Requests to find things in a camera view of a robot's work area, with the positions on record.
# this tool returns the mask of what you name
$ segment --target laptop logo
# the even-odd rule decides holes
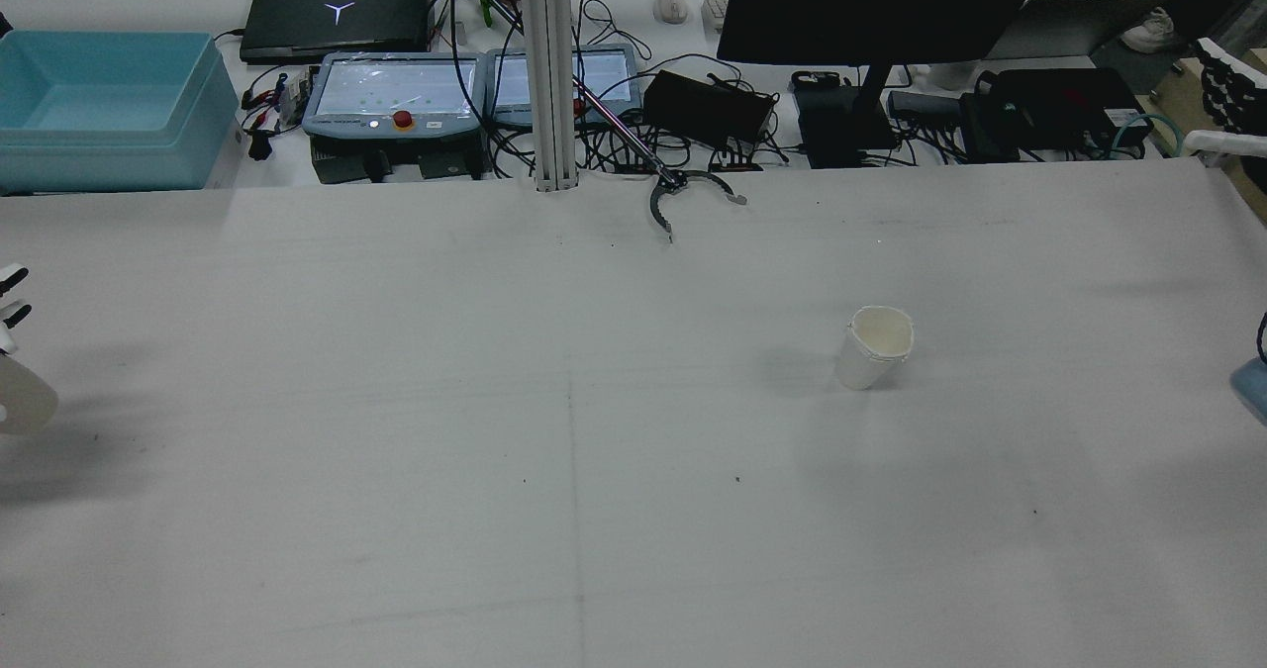
[[[353,1],[348,3],[347,5],[331,5],[329,3],[326,3],[324,5],[327,8],[329,8],[331,10],[334,10],[334,27],[337,28],[338,27],[338,18],[340,18],[340,15],[343,14],[343,10],[351,8],[352,5],[356,5],[356,1],[353,0]]]

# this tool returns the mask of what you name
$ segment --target black monitor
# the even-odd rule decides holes
[[[730,0],[717,56],[734,62],[868,66],[848,94],[841,146],[892,148],[879,108],[893,65],[984,57],[1025,0]]]

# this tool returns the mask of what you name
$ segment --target light blue plastic bin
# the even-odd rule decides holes
[[[236,112],[208,34],[14,30],[0,38],[0,189],[199,189]]]

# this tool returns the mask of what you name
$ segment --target black laptop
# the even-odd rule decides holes
[[[248,65],[321,62],[331,52],[426,52],[427,0],[253,0]]]

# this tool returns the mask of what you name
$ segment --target white sneaker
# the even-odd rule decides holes
[[[1180,33],[1175,32],[1175,20],[1159,8],[1153,8],[1143,24],[1121,33],[1117,39],[1123,44],[1143,55],[1153,55],[1166,49],[1177,49],[1185,44]]]

